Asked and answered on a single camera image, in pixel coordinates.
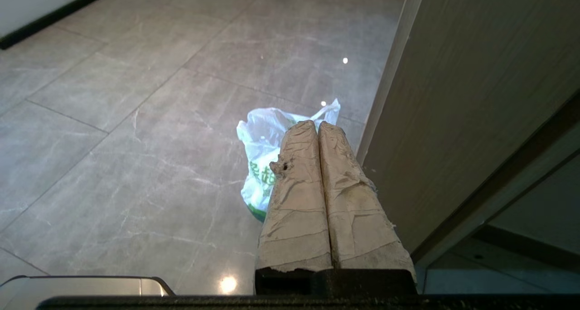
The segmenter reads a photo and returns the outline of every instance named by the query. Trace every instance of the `black baseboard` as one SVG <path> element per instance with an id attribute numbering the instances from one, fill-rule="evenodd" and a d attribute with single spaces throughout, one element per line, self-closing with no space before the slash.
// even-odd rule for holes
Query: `black baseboard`
<path id="1" fill-rule="evenodd" d="M 473 237 L 567 271 L 580 273 L 580 256 L 491 225 L 478 230 Z"/>
<path id="2" fill-rule="evenodd" d="M 95 2 L 96 0 L 73 0 L 69 4 L 61 7 L 60 9 L 53 11 L 32 23 L 25 25 L 24 27 L 17 29 L 10 34 L 0 38 L 0 48 L 7 49 L 12 45 L 17 44 L 30 37 L 31 35 L 41 31 L 42 29 L 52 25 L 56 21 L 74 13 L 75 11 L 84 8 L 85 6 Z"/>

